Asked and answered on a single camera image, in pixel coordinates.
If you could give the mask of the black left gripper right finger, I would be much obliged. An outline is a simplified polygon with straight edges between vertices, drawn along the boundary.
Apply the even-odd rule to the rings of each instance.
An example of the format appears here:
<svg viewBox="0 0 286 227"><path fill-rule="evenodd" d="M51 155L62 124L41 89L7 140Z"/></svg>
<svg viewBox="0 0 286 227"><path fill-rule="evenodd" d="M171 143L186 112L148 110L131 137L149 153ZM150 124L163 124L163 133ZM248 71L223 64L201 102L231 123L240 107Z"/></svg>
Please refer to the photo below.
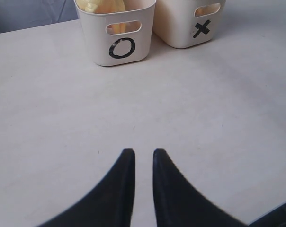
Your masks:
<svg viewBox="0 0 286 227"><path fill-rule="evenodd" d="M196 190L175 166L166 150L153 153L152 190L159 227L243 227Z"/></svg>

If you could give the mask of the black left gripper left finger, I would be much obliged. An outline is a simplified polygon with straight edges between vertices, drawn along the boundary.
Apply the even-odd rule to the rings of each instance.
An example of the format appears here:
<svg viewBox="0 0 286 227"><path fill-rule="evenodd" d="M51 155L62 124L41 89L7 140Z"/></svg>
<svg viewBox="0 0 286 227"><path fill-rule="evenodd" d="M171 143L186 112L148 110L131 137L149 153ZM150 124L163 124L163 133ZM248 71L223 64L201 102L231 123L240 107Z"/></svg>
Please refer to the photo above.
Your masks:
<svg viewBox="0 0 286 227"><path fill-rule="evenodd" d="M124 149L103 179L41 227L129 227L135 193L135 153Z"/></svg>

